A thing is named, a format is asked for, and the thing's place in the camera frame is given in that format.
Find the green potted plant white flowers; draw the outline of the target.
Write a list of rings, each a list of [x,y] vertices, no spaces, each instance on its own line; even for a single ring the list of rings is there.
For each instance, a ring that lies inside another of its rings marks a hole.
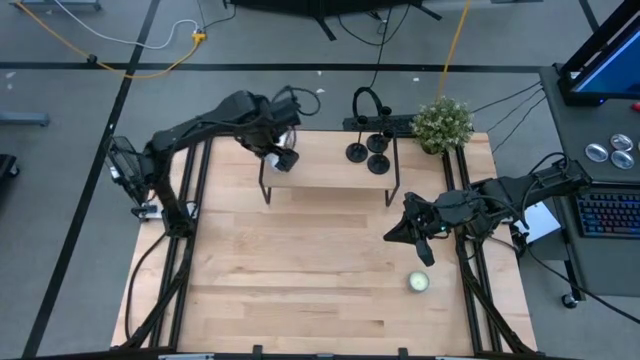
[[[473,117],[465,103],[440,97],[422,105],[409,126],[421,148],[427,154],[437,155],[470,141],[474,132]]]

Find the grey floor bar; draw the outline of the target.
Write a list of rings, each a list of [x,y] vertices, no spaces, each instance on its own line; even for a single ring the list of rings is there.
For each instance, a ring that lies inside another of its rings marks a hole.
[[[0,125],[35,125],[47,127],[50,117],[46,113],[0,111]]]

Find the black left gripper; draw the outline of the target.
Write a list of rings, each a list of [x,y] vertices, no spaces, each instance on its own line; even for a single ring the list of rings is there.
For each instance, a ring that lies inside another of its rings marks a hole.
[[[257,156],[264,159],[277,145],[279,137],[301,124],[296,98],[285,98],[274,102],[262,102],[258,114],[245,125],[245,146],[257,150]],[[289,172],[299,160],[299,154],[292,149],[279,151],[277,169]]]

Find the white paper sheet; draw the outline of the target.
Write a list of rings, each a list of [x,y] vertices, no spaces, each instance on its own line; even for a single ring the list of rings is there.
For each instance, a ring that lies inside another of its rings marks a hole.
[[[561,229],[560,223],[543,202],[529,206],[525,211],[525,220],[529,228],[521,221],[515,222],[514,225],[520,233],[526,235],[527,244]]]

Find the wooden shelf black metal frame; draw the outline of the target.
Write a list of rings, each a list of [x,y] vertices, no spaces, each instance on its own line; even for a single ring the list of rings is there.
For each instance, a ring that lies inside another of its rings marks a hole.
[[[384,155],[390,161],[389,170],[382,175],[372,173],[367,160],[349,161],[345,155],[348,145],[357,141],[358,132],[296,131],[294,149],[299,160],[289,172],[274,172],[264,160],[260,164],[258,184],[267,203],[274,188],[366,189],[382,190],[389,206],[400,187],[399,150],[397,139],[389,143]]]

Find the computer monitor blue screen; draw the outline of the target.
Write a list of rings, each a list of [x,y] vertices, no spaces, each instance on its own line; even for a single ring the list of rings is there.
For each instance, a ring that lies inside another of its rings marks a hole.
[[[623,0],[558,75],[568,106],[640,100],[640,0]]]

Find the black backdrop panel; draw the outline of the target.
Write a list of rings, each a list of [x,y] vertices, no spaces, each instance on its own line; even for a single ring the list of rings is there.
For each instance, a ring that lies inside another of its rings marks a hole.
[[[379,8],[391,8],[400,5],[413,6],[436,21],[442,16],[422,5],[425,0],[223,0],[236,6],[262,11],[280,12],[296,16],[313,18],[331,41],[336,37],[327,27],[325,18],[348,13],[369,12]]]

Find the black backlit keyboard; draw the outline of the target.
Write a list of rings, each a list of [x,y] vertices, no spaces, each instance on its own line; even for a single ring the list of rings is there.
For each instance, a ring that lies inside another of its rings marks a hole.
[[[584,237],[640,239],[640,194],[586,193],[573,206]]]

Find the grey equipment cart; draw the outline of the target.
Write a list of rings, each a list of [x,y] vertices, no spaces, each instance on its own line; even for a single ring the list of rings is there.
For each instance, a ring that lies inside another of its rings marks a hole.
[[[623,134],[640,142],[640,113],[631,109],[631,100],[609,99],[597,107],[565,104],[553,66],[539,69],[540,79],[562,151],[580,162],[592,177],[591,190],[640,196],[640,149],[631,152],[635,164],[629,170],[610,160],[596,163],[587,158],[589,144],[611,146],[610,138]],[[565,221],[565,238],[579,284],[601,296],[640,297],[640,239],[584,237],[576,206],[570,197],[555,200]]]

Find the black power strip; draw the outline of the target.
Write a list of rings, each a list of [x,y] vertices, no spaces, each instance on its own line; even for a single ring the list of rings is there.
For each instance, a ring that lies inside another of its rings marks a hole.
[[[397,137],[412,137],[413,132],[411,122],[413,115],[391,115],[387,118],[369,117],[366,124],[362,125],[358,122],[357,117],[345,118],[342,122],[344,131],[365,131],[377,132],[384,130],[393,130]]]

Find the black candlestick holder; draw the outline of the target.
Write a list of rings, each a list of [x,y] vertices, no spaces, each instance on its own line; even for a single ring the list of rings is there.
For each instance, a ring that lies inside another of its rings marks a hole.
[[[392,114],[392,109],[388,106],[382,106],[379,113],[379,130],[376,134],[370,135],[367,138],[367,148],[369,151],[375,154],[382,154],[388,147],[388,140],[384,135],[388,124],[389,116]]]
[[[356,118],[356,124],[359,130],[357,141],[348,145],[345,150],[347,159],[353,163],[361,163],[368,157],[368,148],[362,143],[362,132],[366,128],[367,123],[367,116],[360,115]]]
[[[386,131],[384,132],[384,135],[388,140],[388,146],[389,146],[389,143],[395,136],[395,132],[391,129],[386,129]],[[373,155],[367,160],[368,169],[376,175],[385,174],[390,168],[390,161],[384,155],[384,152],[382,154],[373,153]]]

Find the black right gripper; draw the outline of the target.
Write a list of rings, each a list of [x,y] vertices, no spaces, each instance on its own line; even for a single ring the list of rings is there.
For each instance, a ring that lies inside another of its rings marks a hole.
[[[404,211],[400,221],[389,230],[383,239],[386,242],[413,245],[418,258],[425,266],[433,266],[435,258],[427,237],[422,233],[419,218],[422,215],[420,198],[413,192],[404,194]],[[473,196],[469,192],[446,192],[435,202],[425,201],[430,212],[426,224],[429,236],[449,232],[452,228],[463,225],[473,218]]]

